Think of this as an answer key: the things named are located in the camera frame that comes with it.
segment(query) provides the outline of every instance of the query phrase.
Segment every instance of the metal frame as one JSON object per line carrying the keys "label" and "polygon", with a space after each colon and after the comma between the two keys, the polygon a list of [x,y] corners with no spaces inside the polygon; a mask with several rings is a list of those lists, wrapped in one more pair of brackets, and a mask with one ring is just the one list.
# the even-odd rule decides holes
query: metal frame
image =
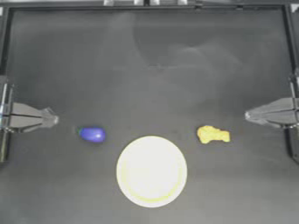
{"label": "metal frame", "polygon": [[[196,10],[196,11],[267,11],[280,10],[284,21],[284,34],[290,52],[290,85],[292,89],[292,97],[299,98],[298,87],[298,68],[299,68],[299,53],[295,44],[295,26],[292,18],[292,5],[290,3],[267,3],[259,1],[259,3],[246,3],[238,1],[238,3],[207,3],[198,0],[166,0],[163,2],[153,2],[152,0],[143,0],[141,5],[139,0],[131,0],[128,2],[113,2],[113,0],[99,2],[43,2],[43,3],[3,3],[3,33],[0,37],[0,75],[5,75],[7,60],[8,60],[8,48],[9,48],[9,34],[11,24],[15,11],[159,11],[159,10]],[[0,158],[7,157],[9,133],[1,133],[0,131]],[[287,129],[284,131],[287,151],[291,158],[299,163],[299,128]]]}

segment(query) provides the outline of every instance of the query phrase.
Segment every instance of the yellow toy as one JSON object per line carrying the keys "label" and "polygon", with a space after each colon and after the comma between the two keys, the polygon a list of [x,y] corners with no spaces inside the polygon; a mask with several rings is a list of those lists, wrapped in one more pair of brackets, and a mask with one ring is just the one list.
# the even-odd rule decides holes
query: yellow toy
{"label": "yellow toy", "polygon": [[212,126],[203,126],[198,129],[198,137],[203,144],[212,140],[219,140],[226,143],[230,142],[230,133],[226,130],[214,128]]}

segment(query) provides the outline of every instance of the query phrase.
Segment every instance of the black table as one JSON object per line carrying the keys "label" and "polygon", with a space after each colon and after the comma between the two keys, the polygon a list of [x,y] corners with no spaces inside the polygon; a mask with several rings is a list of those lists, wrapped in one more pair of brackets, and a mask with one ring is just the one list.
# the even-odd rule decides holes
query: black table
{"label": "black table", "polygon": [[[60,116],[13,135],[0,170],[1,224],[296,223],[299,167],[283,131],[244,112],[288,97],[282,13],[267,11],[19,11],[8,75],[16,101]],[[101,145],[76,128],[100,125]],[[199,143],[204,124],[231,143]],[[117,187],[127,144],[157,135],[188,165],[179,198],[136,206]]]}

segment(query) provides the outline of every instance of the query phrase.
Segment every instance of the black surface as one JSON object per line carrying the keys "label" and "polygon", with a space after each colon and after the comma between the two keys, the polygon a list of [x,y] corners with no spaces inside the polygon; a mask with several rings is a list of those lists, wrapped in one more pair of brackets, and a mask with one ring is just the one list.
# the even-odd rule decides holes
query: black surface
{"label": "black surface", "polygon": [[[17,101],[49,106],[60,124],[13,136],[1,223],[298,222],[283,132],[243,117],[290,96],[279,10],[17,12],[11,40]],[[89,124],[107,129],[100,146],[76,136]],[[203,124],[232,142],[200,144]],[[119,154],[145,135],[167,137],[188,165],[182,195],[157,209],[132,204],[116,181]]]}

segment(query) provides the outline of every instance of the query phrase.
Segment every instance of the blue object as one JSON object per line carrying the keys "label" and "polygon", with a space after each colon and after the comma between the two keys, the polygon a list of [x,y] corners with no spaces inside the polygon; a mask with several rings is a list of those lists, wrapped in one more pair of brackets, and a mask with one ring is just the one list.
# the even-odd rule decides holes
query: blue object
{"label": "blue object", "polygon": [[107,138],[107,133],[105,133],[104,129],[96,128],[96,127],[81,128],[79,130],[79,135],[84,140],[87,140],[92,143],[103,143]]}

